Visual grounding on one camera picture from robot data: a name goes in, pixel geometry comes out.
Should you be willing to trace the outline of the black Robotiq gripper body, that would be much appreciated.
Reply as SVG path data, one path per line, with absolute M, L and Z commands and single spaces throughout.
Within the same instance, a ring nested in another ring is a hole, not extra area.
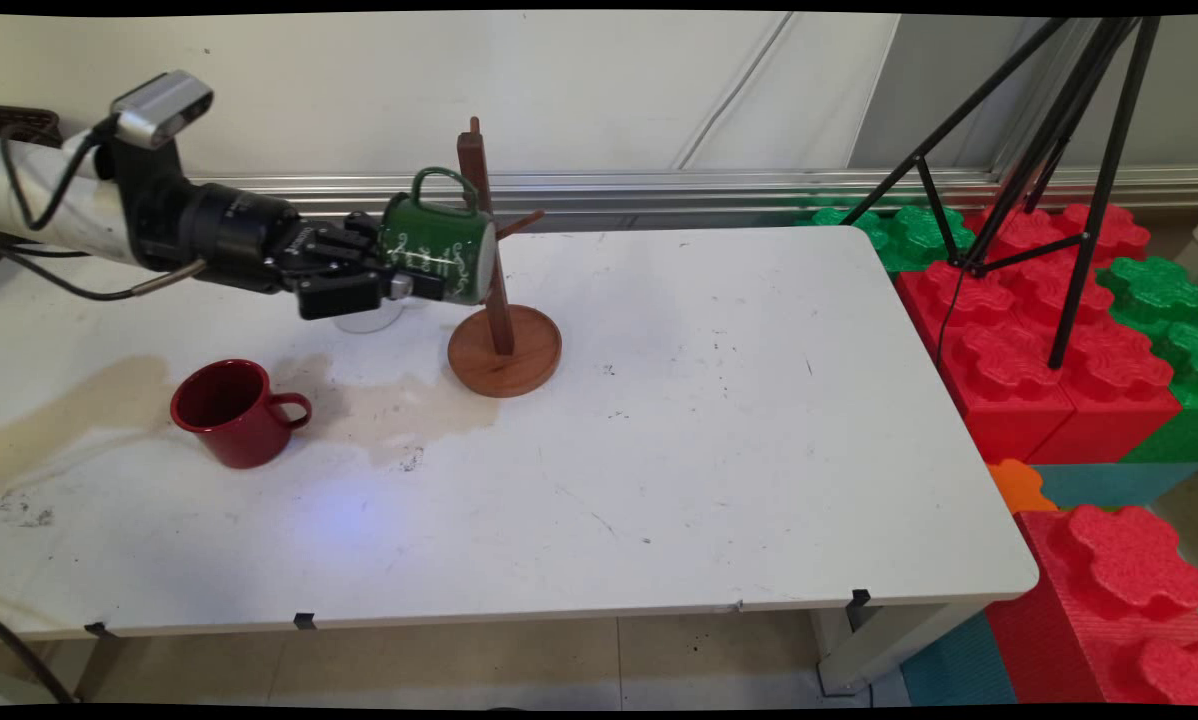
M 255 294 L 285 290 L 282 273 L 266 260 L 297 231 L 294 205 L 276 196 L 202 184 L 184 208 L 184 243 L 202 270 L 196 282 Z

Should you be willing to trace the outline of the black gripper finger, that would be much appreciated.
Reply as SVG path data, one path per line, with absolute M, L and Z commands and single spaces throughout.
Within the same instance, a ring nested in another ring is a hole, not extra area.
M 305 226 L 305 259 L 338 266 L 385 266 L 379 222 L 361 211 L 341 222 L 311 220 Z
M 298 314 L 308 322 L 379 310 L 385 301 L 406 300 L 416 290 L 415 278 L 374 266 L 334 270 L 296 279 Z

